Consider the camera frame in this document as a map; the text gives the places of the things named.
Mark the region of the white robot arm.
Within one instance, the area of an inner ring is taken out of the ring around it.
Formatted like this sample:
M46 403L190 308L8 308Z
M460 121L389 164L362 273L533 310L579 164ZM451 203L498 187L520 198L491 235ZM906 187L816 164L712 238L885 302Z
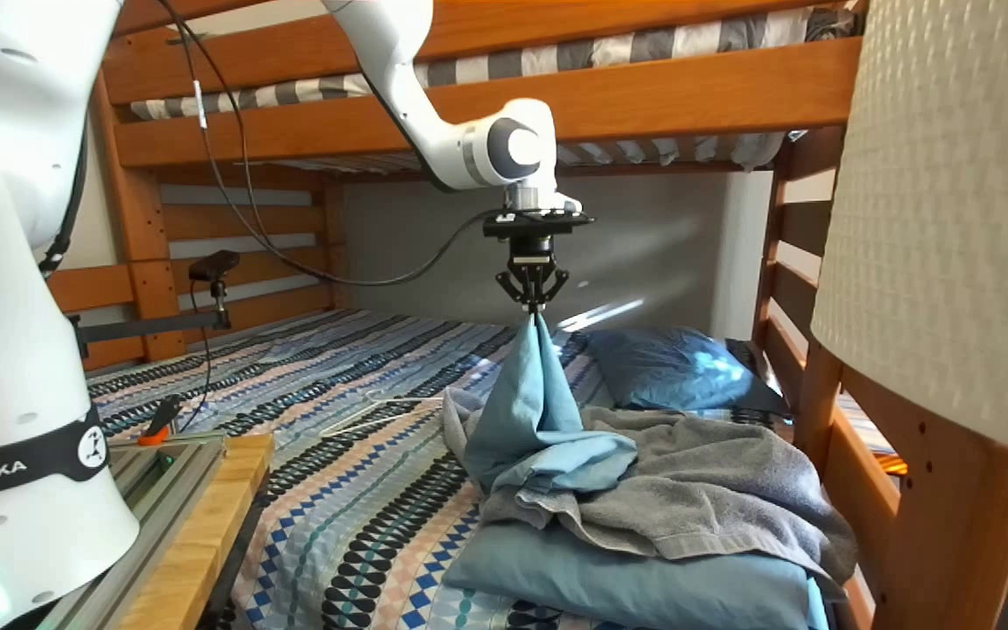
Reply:
M75 329L39 252L74 206L87 99L122 0L0 0L0 630L122 561Z

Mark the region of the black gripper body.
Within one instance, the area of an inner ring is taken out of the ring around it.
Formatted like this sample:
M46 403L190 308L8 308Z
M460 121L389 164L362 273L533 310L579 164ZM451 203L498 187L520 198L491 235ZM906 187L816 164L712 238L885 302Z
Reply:
M484 220L484 235L507 245L504 268L534 295L540 284L561 268L554 261L554 238L579 224L583 212L492 212Z

